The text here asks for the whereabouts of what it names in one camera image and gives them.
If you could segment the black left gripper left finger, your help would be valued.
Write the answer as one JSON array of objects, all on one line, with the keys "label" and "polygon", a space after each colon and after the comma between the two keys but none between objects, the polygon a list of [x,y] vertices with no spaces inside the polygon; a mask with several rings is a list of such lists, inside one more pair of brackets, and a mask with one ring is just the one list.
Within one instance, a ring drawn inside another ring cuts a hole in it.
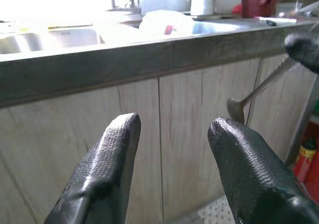
[{"label": "black left gripper left finger", "polygon": [[75,167],[44,223],[125,223],[140,132],[137,113],[112,120]]}]

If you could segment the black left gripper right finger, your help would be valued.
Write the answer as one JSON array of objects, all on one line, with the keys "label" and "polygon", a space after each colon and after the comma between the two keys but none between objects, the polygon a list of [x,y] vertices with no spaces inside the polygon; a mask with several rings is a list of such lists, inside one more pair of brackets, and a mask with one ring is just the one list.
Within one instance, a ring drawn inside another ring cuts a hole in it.
[{"label": "black left gripper right finger", "polygon": [[317,224],[319,207],[262,136],[215,119],[207,137],[237,224]]}]

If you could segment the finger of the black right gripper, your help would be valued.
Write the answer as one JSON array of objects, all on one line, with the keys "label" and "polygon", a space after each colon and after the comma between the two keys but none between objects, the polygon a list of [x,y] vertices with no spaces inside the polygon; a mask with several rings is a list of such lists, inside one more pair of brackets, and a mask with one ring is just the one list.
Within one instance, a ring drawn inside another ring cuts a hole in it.
[{"label": "finger of the black right gripper", "polygon": [[319,73],[318,33],[292,33],[286,36],[284,44],[290,58],[313,73]]}]

